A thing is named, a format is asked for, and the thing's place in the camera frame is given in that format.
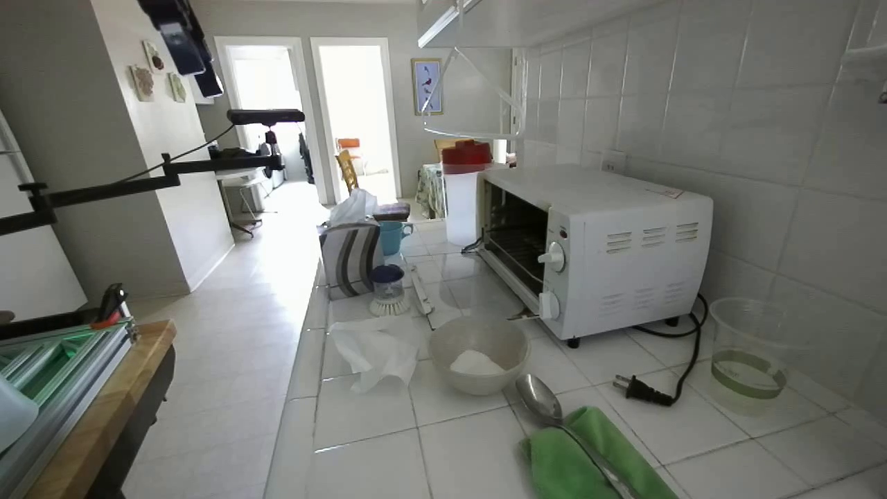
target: picture frame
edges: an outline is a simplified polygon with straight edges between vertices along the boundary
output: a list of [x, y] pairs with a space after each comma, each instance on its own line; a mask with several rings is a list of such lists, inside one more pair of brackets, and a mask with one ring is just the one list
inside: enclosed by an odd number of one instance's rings
[[413, 113], [416, 118], [443, 113], [441, 59], [411, 59], [411, 76], [413, 76]]

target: tile floor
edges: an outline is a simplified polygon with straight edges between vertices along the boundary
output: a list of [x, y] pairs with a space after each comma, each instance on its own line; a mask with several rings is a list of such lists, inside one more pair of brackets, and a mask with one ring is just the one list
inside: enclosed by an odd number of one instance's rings
[[[301, 201], [297, 210], [279, 209], [197, 295], [157, 314], [179, 327], [179, 360], [128, 497], [533, 497], [519, 443], [534, 424], [512, 395], [454, 395], [427, 357], [431, 327], [459, 314], [510, 320], [520, 302], [483, 265], [459, 259], [441, 223], [422, 219], [401, 265], [416, 267], [434, 306], [429, 326], [416, 310], [375, 316], [368, 298], [326, 302], [314, 287], [314, 226], [325, 213], [304, 191], [292, 195], [279, 206]], [[422, 344], [411, 387], [384, 381], [355, 395], [330, 341], [347, 327], [411, 330]], [[803, 378], [754, 407], [724, 400], [702, 364], [684, 400], [659, 410], [626, 403], [609, 378], [670, 382], [684, 341], [619, 332], [573, 353], [534, 321], [520, 327], [529, 370], [562, 406], [601, 407], [681, 497], [887, 497], [887, 432]]]
[[[400, 265], [416, 267], [434, 306], [431, 327], [459, 314], [510, 320], [520, 310], [483, 265], [445, 245], [437, 223], [416, 223]], [[407, 327], [418, 341], [431, 332], [418, 310], [391, 320], [368, 308], [371, 298], [326, 302], [316, 289], [267, 497], [533, 497], [519, 443], [534, 424], [512, 395], [454, 395], [427, 353], [407, 387], [384, 381], [365, 395], [352, 391], [358, 378], [334, 350], [337, 330]], [[681, 497], [887, 495], [887, 432], [803, 378], [775, 403], [752, 406], [724, 398], [702, 364], [684, 400], [662, 410], [623, 400], [609, 381], [642, 375], [668, 387], [681, 370], [688, 341], [619, 332], [566, 350], [540, 326], [520, 327], [533, 346], [529, 373], [540, 375], [566, 407], [601, 407]]]

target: chair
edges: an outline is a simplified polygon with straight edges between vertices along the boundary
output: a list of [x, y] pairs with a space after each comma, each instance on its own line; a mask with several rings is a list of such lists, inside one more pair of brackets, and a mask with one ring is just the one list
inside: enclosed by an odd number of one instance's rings
[[361, 187], [358, 187], [355, 161], [352, 161], [352, 155], [348, 155], [347, 151], [334, 155], [334, 165], [337, 165], [340, 180], [344, 180], [344, 187], [348, 188], [348, 195], [352, 195], [355, 188], [361, 188]]

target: kitchen counter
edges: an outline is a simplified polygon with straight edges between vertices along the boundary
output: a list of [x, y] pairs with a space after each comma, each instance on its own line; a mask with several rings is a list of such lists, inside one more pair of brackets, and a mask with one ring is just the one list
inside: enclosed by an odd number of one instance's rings
[[[279, 421], [268, 499], [520, 499], [533, 497], [520, 442], [534, 432], [512, 395], [462, 398], [427, 357], [434, 327], [459, 314], [512, 320], [520, 302], [476, 262], [445, 245], [443, 223], [413, 223], [401, 267], [416, 267], [434, 314], [377, 316], [371, 298], [311, 299]], [[529, 341], [527, 370], [567, 410], [603, 410], [678, 497], [887, 497], [887, 432], [847, 400], [793, 375], [774, 403], [732, 400], [702, 364], [674, 407], [623, 400], [609, 382], [637, 375], [668, 389], [684, 370], [688, 341], [634, 330], [584, 338], [567, 350], [540, 321], [519, 321]], [[407, 330], [418, 341], [411, 382], [384, 381], [355, 395], [355, 375], [330, 341], [334, 330]]]
[[88, 495], [165, 357], [172, 338], [172, 321], [139, 326], [136, 344], [30, 488], [34, 499], [74, 499]]

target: white bowl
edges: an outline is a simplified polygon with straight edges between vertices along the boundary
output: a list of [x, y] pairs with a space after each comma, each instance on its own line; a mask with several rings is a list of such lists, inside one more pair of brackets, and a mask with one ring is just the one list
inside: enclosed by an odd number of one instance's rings
[[[501, 375], [452, 373], [452, 364], [468, 350], [487, 356], [497, 366], [501, 366]], [[515, 375], [523, 373], [527, 338], [510, 321], [497, 321], [497, 320], [484, 320], [484, 316], [462, 316], [462, 320], [443, 326], [431, 335], [429, 353], [431, 353], [431, 360], [434, 360], [441, 378], [452, 389], [456, 389], [462, 395], [497, 395], [510, 381], [515, 381]]]

